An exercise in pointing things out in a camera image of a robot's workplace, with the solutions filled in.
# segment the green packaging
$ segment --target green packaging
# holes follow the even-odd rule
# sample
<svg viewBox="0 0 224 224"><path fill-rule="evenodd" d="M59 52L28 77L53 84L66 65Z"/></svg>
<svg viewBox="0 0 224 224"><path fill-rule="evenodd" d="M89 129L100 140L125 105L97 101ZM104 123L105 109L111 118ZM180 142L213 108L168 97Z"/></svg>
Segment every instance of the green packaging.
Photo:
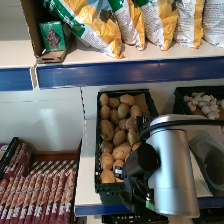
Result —
<svg viewBox="0 0 224 224"><path fill-rule="evenodd" d="M40 30L46 51L66 50L64 32L59 21L40 23Z"/></svg>

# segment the shelf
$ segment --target shelf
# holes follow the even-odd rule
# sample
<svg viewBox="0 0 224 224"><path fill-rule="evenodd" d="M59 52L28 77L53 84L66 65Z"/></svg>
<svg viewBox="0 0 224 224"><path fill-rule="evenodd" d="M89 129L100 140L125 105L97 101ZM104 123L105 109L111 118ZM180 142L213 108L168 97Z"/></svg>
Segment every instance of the shelf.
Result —
<svg viewBox="0 0 224 224"><path fill-rule="evenodd" d="M224 49L202 40L200 49L173 43L161 51L147 43L144 51L125 45L125 58L111 58L79 40L63 63L38 65L41 88L101 86L224 77Z"/></svg>
<svg viewBox="0 0 224 224"><path fill-rule="evenodd" d="M30 67L35 64L22 9L17 2L0 7L0 91L32 90Z"/></svg>
<svg viewBox="0 0 224 224"><path fill-rule="evenodd" d="M103 205L100 195L95 193L95 145L96 120L86 120L79 160L77 188L75 198L75 214L77 217L88 215L107 215L130 212L123 204ZM202 178L200 169L191 157L196 191L200 208L223 207L223 198L212 197L207 184Z"/></svg>

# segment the potato bag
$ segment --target potato bag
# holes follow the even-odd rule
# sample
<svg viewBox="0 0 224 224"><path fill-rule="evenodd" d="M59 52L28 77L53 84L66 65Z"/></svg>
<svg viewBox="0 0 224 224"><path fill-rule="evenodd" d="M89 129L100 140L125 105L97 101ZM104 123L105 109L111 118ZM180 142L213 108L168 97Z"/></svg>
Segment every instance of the potato bag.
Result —
<svg viewBox="0 0 224 224"><path fill-rule="evenodd" d="M133 0L109 0L118 20L123 42L138 50L145 47L145 29L141 10Z"/></svg>
<svg viewBox="0 0 224 224"><path fill-rule="evenodd" d="M199 48L203 36L204 0L177 0L178 19L174 39L183 46Z"/></svg>
<svg viewBox="0 0 224 224"><path fill-rule="evenodd" d="M111 57L122 58L120 30L107 0L40 1L86 45Z"/></svg>
<svg viewBox="0 0 224 224"><path fill-rule="evenodd" d="M177 10L171 0L136 0L142 10L146 37L161 50L168 50L177 23Z"/></svg>
<svg viewBox="0 0 224 224"><path fill-rule="evenodd" d="M204 39L224 48L224 0L205 0L202 26Z"/></svg>

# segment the cardboard box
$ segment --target cardboard box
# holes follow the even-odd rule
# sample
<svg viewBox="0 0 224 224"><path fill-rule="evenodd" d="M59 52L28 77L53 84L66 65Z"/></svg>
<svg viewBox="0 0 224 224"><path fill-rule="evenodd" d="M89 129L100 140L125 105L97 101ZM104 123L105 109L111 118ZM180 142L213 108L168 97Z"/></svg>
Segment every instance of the cardboard box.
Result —
<svg viewBox="0 0 224 224"><path fill-rule="evenodd" d="M38 0L20 0L23 14L25 16L27 30L33 46L37 63L62 62L66 56L73 36L71 32L65 34L66 50L55 52L44 52L44 42L42 39L39 23L57 21L58 18L51 15Z"/></svg>

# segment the crate of mushrooms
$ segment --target crate of mushrooms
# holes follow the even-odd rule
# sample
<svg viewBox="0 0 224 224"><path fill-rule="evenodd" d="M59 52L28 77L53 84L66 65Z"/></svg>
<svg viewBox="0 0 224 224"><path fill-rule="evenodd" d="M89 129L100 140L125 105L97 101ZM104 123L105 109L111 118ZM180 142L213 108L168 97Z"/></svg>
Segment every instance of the crate of mushrooms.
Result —
<svg viewBox="0 0 224 224"><path fill-rule="evenodd" d="M179 87L174 94L174 113L224 120L223 86Z"/></svg>
<svg viewBox="0 0 224 224"><path fill-rule="evenodd" d="M157 117L158 112L148 89L99 92L97 97L95 190L97 193L124 190L122 180L114 177L138 139L135 117L142 113Z"/></svg>

